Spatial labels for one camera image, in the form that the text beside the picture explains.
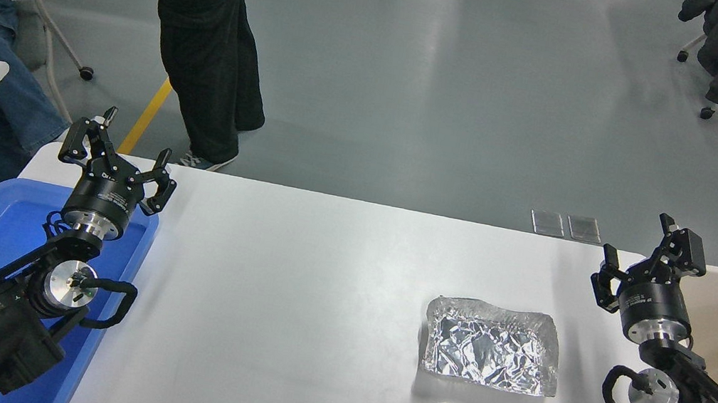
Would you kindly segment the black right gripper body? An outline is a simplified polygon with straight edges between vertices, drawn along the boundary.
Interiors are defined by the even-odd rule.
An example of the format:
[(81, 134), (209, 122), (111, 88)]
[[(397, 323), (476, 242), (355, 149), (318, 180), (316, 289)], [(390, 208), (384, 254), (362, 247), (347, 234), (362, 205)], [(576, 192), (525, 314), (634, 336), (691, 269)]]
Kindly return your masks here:
[(684, 335), (690, 335), (692, 326), (678, 278), (656, 278), (642, 271), (627, 276), (621, 282), (617, 304), (623, 325), (670, 320), (682, 326)]

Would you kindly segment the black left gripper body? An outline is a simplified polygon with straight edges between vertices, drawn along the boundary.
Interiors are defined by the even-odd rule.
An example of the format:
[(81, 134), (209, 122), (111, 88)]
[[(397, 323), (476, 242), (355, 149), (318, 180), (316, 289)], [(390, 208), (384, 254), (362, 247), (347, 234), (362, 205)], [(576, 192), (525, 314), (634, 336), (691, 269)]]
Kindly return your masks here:
[(126, 175), (114, 177), (100, 164), (89, 164), (76, 184), (61, 216), (72, 224), (80, 214), (96, 214), (124, 231), (144, 197), (143, 187), (131, 185)]

